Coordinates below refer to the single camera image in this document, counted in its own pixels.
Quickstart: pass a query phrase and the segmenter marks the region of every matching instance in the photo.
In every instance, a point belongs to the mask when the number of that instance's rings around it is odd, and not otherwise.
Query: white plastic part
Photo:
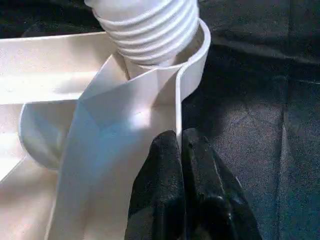
[[[115,56],[109,57],[94,77],[98,88],[112,88],[128,81],[125,61]],[[60,168],[75,107],[76,99],[26,103],[22,108],[19,121],[21,144],[34,160],[50,170]]]
[[[38,111],[78,99],[115,50],[105,32],[0,39],[0,239],[45,239],[56,198],[57,173],[38,166],[19,141],[23,104],[38,102]],[[49,124],[65,116],[45,117]]]
[[[198,28],[197,0],[91,0],[86,2],[118,51],[133,63],[170,62]]]
[[[3,109],[1,113],[6,116],[0,119],[0,128],[1,134],[14,133],[12,146],[17,147],[0,151],[0,160],[11,161],[17,156],[17,162],[21,161],[0,181],[0,236],[11,240],[43,240],[47,229],[46,238],[50,240],[123,239],[132,182],[146,159],[151,141],[165,130],[176,130],[180,137],[181,100],[200,82],[210,45],[207,26],[202,21],[200,26],[201,47],[187,63],[157,69],[135,65],[132,73],[138,76],[128,82],[126,77],[122,80],[111,75],[103,77],[106,74],[103,69],[108,69],[105,67],[109,64],[103,63],[116,49],[103,32],[0,40],[1,53],[5,53],[0,54],[0,80],[7,84],[0,89],[0,112]],[[115,70],[123,70],[121,56],[112,54],[110,59],[118,63]],[[102,65],[93,81],[88,75],[77,81],[83,73],[94,76]],[[75,77],[61,80],[64,73]],[[19,84],[37,90],[22,92]],[[71,126],[67,140],[77,137],[74,134],[78,132],[79,142],[74,149],[80,151],[73,154],[80,158],[68,158],[73,141],[67,143],[56,198],[57,175],[34,164],[19,146],[20,103],[36,101],[30,103],[32,110],[42,114],[37,105],[74,100],[84,89],[77,108],[80,117],[87,113],[90,116],[83,118],[88,120],[83,127]],[[92,108],[95,101],[103,101],[99,105],[101,111]],[[95,151],[101,145],[90,151],[94,142],[88,140],[102,129],[103,133],[93,139],[103,144],[104,152]]]
[[[181,143],[181,102],[199,85],[210,46],[201,20],[199,34],[200,49],[183,65],[145,69],[111,89],[93,80],[84,91],[62,157],[47,240],[124,239],[132,184],[152,140],[174,130]]]

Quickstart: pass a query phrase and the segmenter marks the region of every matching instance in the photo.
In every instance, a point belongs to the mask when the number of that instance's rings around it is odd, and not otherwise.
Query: dark cloth background
[[[200,0],[212,45],[182,103],[265,240],[320,239],[320,1]],[[100,31],[82,0],[0,0],[0,38]]]

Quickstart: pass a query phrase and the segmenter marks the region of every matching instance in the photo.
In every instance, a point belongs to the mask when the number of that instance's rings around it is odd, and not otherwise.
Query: black fabric
[[[314,65],[210,49],[182,104],[237,176],[263,239],[320,239],[320,84]]]
[[[239,178],[264,240],[320,239],[320,1],[199,1],[212,45],[183,127]],[[0,0],[0,38],[100,29],[82,0]]]

